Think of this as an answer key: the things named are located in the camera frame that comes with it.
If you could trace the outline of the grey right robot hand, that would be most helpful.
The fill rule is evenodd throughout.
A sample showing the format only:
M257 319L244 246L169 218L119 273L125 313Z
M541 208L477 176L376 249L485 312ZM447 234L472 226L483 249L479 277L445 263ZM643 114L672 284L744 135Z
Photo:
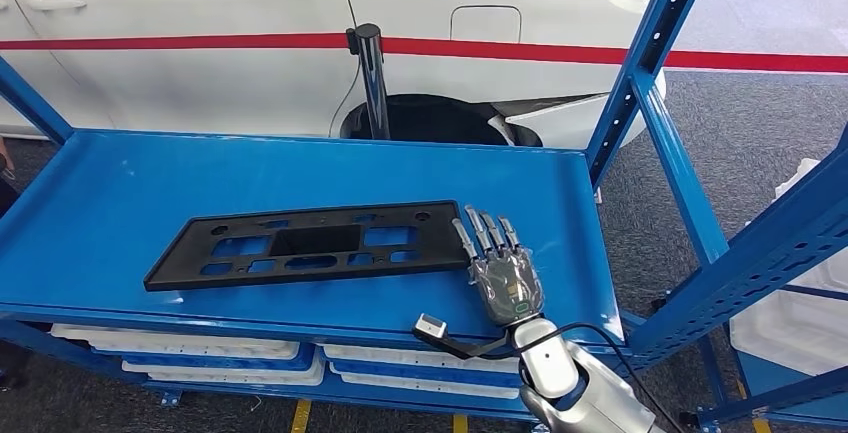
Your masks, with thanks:
M490 320L500 327L532 319L541 313L544 295L531 259L511 221L464 206L472 226L452 220L469 257L469 283L477 288Z

